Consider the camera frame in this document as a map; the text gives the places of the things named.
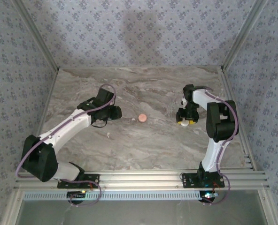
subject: blue floral wallpaper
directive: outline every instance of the blue floral wallpaper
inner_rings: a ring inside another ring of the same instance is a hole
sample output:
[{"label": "blue floral wallpaper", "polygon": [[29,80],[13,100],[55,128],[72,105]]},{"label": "blue floral wallpaper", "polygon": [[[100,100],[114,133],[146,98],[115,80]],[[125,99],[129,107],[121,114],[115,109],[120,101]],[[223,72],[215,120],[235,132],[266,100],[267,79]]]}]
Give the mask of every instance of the blue floral wallpaper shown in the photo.
[{"label": "blue floral wallpaper", "polygon": [[222,65],[254,0],[23,0],[60,67]]},{"label": "blue floral wallpaper", "polygon": [[278,208],[278,0],[268,2],[227,73]]},{"label": "blue floral wallpaper", "polygon": [[0,221],[23,140],[39,126],[54,77],[9,0],[0,0]]}]

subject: small round object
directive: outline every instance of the small round object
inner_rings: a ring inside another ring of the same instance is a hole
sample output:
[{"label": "small round object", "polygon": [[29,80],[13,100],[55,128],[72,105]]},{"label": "small round object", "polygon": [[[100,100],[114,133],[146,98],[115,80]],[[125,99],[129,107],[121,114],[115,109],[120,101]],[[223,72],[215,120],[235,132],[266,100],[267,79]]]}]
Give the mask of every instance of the small round object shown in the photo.
[{"label": "small round object", "polygon": [[147,116],[145,114],[140,114],[138,119],[140,122],[144,123],[147,120]]}]

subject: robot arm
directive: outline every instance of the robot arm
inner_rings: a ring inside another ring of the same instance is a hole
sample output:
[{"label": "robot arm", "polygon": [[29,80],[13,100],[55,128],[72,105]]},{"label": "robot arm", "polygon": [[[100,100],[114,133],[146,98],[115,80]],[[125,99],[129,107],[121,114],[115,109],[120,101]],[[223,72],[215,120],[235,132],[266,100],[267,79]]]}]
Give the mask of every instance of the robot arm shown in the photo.
[{"label": "robot arm", "polygon": [[67,119],[53,129],[39,137],[28,136],[24,142],[22,158],[40,140],[44,141],[27,157],[23,163],[23,169],[43,182],[50,179],[76,180],[84,171],[73,163],[57,161],[56,155],[66,142],[96,120],[103,120],[107,123],[109,120],[122,117],[120,107],[114,104],[87,113],[88,110],[105,105],[113,96],[113,93],[101,88],[97,97],[82,102]]},{"label": "robot arm", "polygon": [[[194,87],[192,84],[189,84],[183,88],[183,93],[183,108],[179,108],[179,111],[177,112],[177,122],[183,126],[194,124],[199,119],[197,108],[201,106],[207,110],[206,130],[210,139],[200,169],[202,169],[203,172],[217,172],[216,160],[218,153],[223,146],[221,157],[218,159],[218,163],[220,163],[224,150],[230,143],[230,141],[225,142],[225,140],[231,137],[234,132],[235,119],[230,112],[230,109],[224,103],[217,101],[206,94],[206,87]],[[226,102],[236,112],[234,101],[229,100]]]}]

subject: gray marble floor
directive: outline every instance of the gray marble floor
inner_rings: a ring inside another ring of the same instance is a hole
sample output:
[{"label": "gray marble floor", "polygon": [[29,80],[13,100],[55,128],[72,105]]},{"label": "gray marble floor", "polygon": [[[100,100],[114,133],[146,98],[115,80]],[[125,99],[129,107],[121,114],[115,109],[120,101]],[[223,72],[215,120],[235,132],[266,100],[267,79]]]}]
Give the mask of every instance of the gray marble floor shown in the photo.
[{"label": "gray marble floor", "polygon": [[[198,168],[206,153],[206,111],[200,120],[182,127],[175,121],[186,84],[206,85],[224,96],[217,67],[137,67],[64,69],[57,76],[43,131],[67,118],[76,106],[95,97],[104,83],[115,86],[116,105],[123,117],[104,128],[89,127],[67,142],[58,154],[85,170]],[[147,121],[138,116],[144,113]],[[222,167],[244,166],[236,137],[228,146]]]}]

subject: purple cable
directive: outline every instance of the purple cable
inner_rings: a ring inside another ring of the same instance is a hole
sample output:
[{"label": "purple cable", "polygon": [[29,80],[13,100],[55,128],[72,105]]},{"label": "purple cable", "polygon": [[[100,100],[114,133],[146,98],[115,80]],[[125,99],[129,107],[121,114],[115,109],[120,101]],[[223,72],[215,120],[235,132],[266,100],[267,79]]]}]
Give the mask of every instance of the purple cable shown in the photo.
[{"label": "purple cable", "polygon": [[233,108],[232,108],[226,101],[224,101],[224,100],[222,100],[221,98],[218,98],[218,97],[216,97],[216,96],[210,94],[207,90],[205,91],[205,94],[208,95],[208,96],[209,96],[210,98],[212,98],[212,99],[217,99],[218,101],[224,103],[224,104],[230,109],[230,111],[232,112],[232,115],[233,115],[234,120],[235,120],[235,129],[234,129],[234,132],[233,132],[233,134],[232,134],[227,140],[225,140],[225,141],[223,142],[222,147],[220,148],[219,153],[218,153],[217,158],[216,158],[216,170],[217,170],[218,174],[221,175],[222,177],[225,177],[225,179],[226,179],[227,182],[228,182],[228,191],[227,191],[227,194],[226,194],[220,201],[215,202],[215,203],[212,203],[209,199],[203,198],[204,200],[208,201],[208,202],[210,203],[210,205],[217,205],[217,204],[219,204],[219,203],[221,203],[221,202],[223,202],[224,200],[227,199],[227,197],[228,197],[228,195],[229,195],[229,193],[230,193],[230,190],[231,190],[230,180],[229,180],[229,178],[228,178],[226,175],[224,175],[223,173],[220,172],[220,169],[219,169],[218,164],[219,164],[220,156],[221,156],[221,154],[222,154],[222,152],[223,152],[223,150],[224,150],[224,145],[225,145],[228,141],[232,140],[232,139],[235,137],[236,133],[237,133],[237,129],[238,129],[238,119],[237,119],[237,116],[236,116],[235,111],[233,110]]},{"label": "purple cable", "polygon": [[75,204],[72,203],[73,197],[78,195],[78,194],[73,194],[72,196],[70,196],[70,199],[69,199],[69,202],[70,202],[71,206],[75,206],[75,207],[92,206],[92,205],[96,204],[101,198],[101,187],[98,183],[96,183],[94,181],[91,181],[91,180],[71,181],[71,180],[65,180],[65,179],[63,179],[62,181],[69,182],[69,183],[77,183],[77,184],[78,183],[91,183],[91,184],[96,185],[98,187],[99,191],[100,191],[100,193],[98,194],[98,197],[95,199],[94,202],[91,202],[91,203],[88,203],[88,204],[82,204],[82,205],[75,205]]},{"label": "purple cable", "polygon": [[61,130],[64,126],[66,126],[67,124],[69,124],[71,121],[75,120],[77,117],[81,116],[81,115],[84,115],[86,113],[90,113],[90,112],[94,112],[94,111],[97,111],[97,110],[100,110],[100,109],[103,109],[104,107],[108,106],[109,104],[111,104],[111,102],[113,102],[115,100],[115,97],[116,97],[116,90],[115,88],[111,85],[111,84],[103,84],[102,86],[100,86],[99,89],[101,89],[102,87],[104,86],[109,86],[113,89],[114,91],[114,95],[113,97],[111,98],[111,100],[109,102],[107,102],[106,104],[100,106],[100,107],[97,107],[95,109],[90,109],[90,110],[87,110],[87,111],[84,111],[84,112],[81,112],[77,115],[75,115],[74,117],[72,117],[72,119],[69,119],[67,120],[65,123],[63,123],[62,125],[60,125],[57,129],[55,129],[49,136],[46,136],[44,137],[43,139],[41,139],[38,143],[36,143],[26,154],[25,156],[21,159],[21,162],[18,164],[18,167],[16,169],[16,172],[15,172],[15,175],[16,177],[19,177],[19,178],[33,178],[33,176],[20,176],[19,175],[19,170],[20,168],[22,167],[23,163],[26,161],[27,157],[39,146],[41,145],[41,143],[43,143],[44,141],[46,141],[50,136],[53,136],[55,135],[56,132],[58,132],[59,130]]}]

